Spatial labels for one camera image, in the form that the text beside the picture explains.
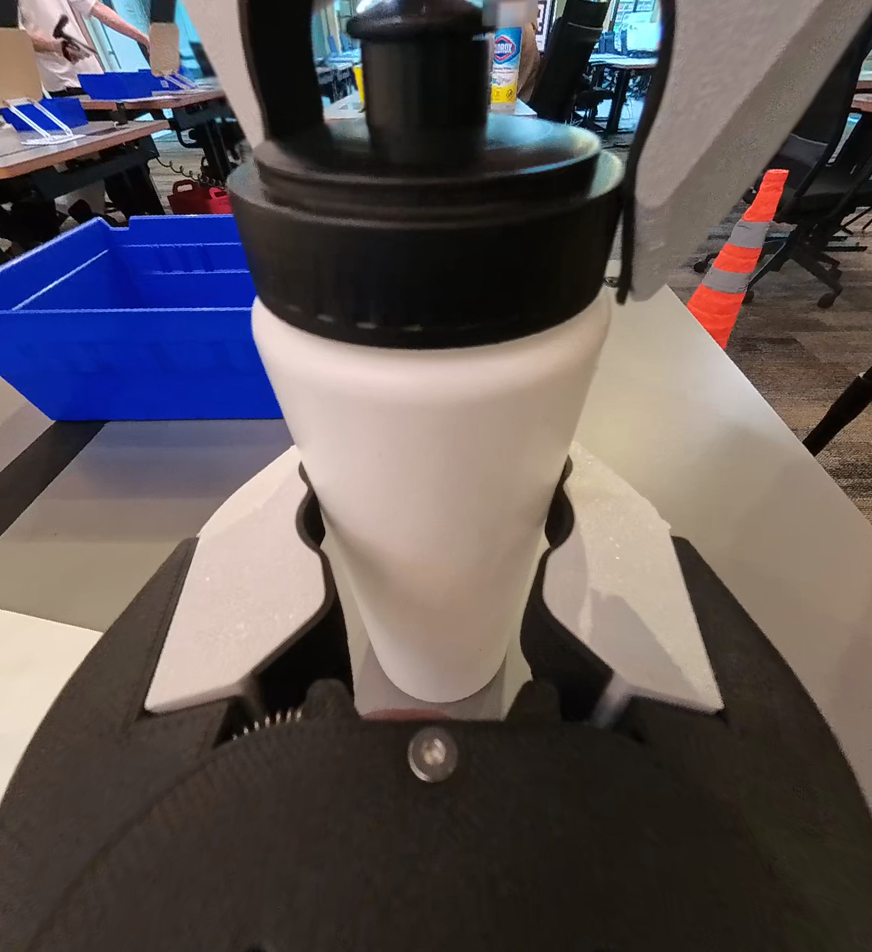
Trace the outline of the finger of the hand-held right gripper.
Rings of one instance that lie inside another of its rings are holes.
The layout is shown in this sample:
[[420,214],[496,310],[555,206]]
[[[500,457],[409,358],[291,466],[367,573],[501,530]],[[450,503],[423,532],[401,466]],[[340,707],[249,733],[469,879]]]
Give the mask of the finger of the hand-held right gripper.
[[618,303],[666,283],[872,24],[872,1],[659,5],[657,64],[625,161]]
[[216,75],[251,149],[287,164],[326,159],[312,1],[189,1]]

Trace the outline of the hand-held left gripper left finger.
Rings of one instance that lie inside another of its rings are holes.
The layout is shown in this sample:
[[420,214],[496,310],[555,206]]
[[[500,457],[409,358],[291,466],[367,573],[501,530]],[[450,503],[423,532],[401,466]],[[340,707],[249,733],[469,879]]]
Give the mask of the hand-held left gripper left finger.
[[259,677],[325,601],[323,557],[298,528],[311,492],[296,446],[240,486],[199,531],[144,708],[155,715],[238,700],[251,718],[269,701]]

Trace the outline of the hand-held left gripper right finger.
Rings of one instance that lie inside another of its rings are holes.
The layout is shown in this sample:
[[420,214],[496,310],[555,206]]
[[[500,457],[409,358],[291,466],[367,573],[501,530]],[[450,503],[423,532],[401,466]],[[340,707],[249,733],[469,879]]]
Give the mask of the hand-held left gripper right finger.
[[528,590],[523,656],[561,718],[611,725],[646,699],[715,715],[724,701],[668,523],[571,445]]

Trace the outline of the white bottle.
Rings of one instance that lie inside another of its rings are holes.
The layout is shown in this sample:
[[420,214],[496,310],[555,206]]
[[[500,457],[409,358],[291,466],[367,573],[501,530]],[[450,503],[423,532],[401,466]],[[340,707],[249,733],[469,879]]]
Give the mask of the white bottle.
[[407,695],[453,703],[500,668],[609,322],[601,293],[538,334],[398,351],[323,338],[254,301],[254,343],[323,523]]

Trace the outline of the black bottle lid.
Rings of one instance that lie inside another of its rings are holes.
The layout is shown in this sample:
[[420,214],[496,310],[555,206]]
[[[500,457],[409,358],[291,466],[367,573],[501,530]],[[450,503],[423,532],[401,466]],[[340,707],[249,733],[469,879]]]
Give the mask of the black bottle lid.
[[356,15],[366,109],[328,122],[311,8],[239,4],[264,139],[228,188],[261,302],[326,339],[406,350],[497,344],[589,306],[623,163],[584,129],[490,113],[483,11]]

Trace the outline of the black office chair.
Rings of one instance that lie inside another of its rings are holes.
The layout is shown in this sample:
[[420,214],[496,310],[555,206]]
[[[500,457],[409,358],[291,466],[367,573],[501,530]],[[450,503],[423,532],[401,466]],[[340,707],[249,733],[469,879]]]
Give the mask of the black office chair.
[[755,273],[752,285],[792,262],[826,286],[818,307],[832,307],[842,293],[843,270],[826,248],[859,200],[872,200],[872,115],[862,115],[846,133],[856,85],[871,50],[872,12],[773,158],[774,168],[788,171],[774,221],[792,230],[783,240],[766,241],[764,249],[772,256]]
[[528,105],[536,117],[567,123],[576,93],[599,41],[609,2],[566,1],[554,23]]

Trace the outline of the small blue plastic bin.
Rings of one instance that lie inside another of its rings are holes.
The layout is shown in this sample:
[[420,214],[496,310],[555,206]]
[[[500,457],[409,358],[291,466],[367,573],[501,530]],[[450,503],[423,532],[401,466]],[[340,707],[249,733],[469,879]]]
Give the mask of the small blue plastic bin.
[[1,108],[2,119],[24,135],[65,135],[88,125],[85,109],[76,97],[46,97]]
[[194,89],[192,81],[181,73],[156,76],[150,69],[78,73],[85,94],[100,101],[133,101],[170,96]]

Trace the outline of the red container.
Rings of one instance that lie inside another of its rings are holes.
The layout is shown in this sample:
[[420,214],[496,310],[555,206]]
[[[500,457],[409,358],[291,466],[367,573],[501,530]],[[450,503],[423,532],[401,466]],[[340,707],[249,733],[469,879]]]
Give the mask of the red container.
[[230,215],[226,188],[183,179],[173,183],[168,193],[168,206],[174,215]]

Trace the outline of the orange traffic cone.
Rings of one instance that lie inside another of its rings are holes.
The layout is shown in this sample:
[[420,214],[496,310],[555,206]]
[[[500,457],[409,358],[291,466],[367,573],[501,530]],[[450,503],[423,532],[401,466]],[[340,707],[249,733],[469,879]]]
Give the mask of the orange traffic cone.
[[752,203],[734,226],[691,295],[688,311],[725,350],[748,286],[757,268],[767,232],[787,184],[787,170],[768,170]]

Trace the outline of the wooden top desk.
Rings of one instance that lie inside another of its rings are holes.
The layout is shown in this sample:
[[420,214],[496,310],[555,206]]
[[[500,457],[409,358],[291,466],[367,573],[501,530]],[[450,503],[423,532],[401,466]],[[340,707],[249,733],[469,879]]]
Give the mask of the wooden top desk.
[[[120,204],[126,217],[165,212],[150,178],[149,163],[158,157],[153,136],[169,129],[168,120],[132,121],[124,125],[95,122],[75,138],[37,139],[28,143],[11,129],[0,131],[0,197],[35,196],[52,202],[86,185],[112,177],[127,177],[128,201]],[[0,265],[9,257],[1,240],[23,250],[42,244],[0,218]]]

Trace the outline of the white wipes canister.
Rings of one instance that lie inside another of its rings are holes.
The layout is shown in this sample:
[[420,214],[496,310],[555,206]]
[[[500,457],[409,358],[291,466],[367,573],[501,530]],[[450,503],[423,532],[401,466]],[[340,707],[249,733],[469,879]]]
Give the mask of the white wipes canister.
[[496,29],[490,45],[490,109],[495,113],[514,113],[523,46],[523,27]]

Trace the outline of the black slanted stand leg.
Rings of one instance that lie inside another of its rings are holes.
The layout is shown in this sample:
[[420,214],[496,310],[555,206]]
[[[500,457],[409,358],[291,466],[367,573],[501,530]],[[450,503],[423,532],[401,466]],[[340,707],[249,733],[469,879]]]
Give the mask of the black slanted stand leg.
[[830,405],[819,422],[802,440],[805,449],[818,456],[833,439],[872,404],[872,363],[857,375]]

